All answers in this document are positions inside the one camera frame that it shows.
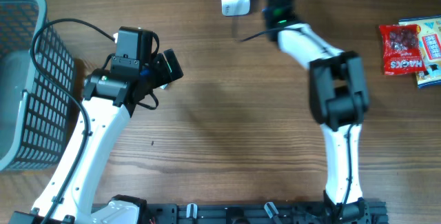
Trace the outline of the grey plastic basket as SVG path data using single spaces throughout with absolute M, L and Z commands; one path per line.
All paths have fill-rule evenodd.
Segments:
M 1 170 L 44 170 L 67 146 L 76 66 L 46 0 L 1 0 Z

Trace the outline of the red candy bag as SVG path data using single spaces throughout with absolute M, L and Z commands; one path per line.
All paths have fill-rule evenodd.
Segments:
M 418 40 L 418 25 L 381 25 L 384 73 L 403 75 L 425 69 Z

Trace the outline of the yellow snack bag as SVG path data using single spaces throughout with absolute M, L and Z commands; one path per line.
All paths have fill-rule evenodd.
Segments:
M 440 15 L 401 19 L 401 26 L 416 24 L 425 69 L 416 72 L 418 88 L 440 85 Z

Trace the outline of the teal small box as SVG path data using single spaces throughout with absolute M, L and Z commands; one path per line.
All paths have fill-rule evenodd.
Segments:
M 164 90 L 167 86 L 168 86 L 168 83 L 166 83 L 166 84 L 160 86 L 160 88 Z

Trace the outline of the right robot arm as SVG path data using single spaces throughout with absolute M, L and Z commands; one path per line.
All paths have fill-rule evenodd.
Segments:
M 294 12 L 294 0 L 267 0 L 264 33 L 308 73 L 309 109 L 325 140 L 326 223 L 367 215 L 359 180 L 359 138 L 369 94 L 361 57 L 327 43 Z

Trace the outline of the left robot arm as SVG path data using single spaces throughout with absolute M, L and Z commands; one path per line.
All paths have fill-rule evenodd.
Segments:
M 117 195 L 101 209 L 94 196 L 116 140 L 136 106 L 154 89 L 183 76 L 174 51 L 158 52 L 156 33 L 122 27 L 116 52 L 87 76 L 81 115 L 49 184 L 30 212 L 14 212 L 11 223 L 154 223 L 144 199 Z

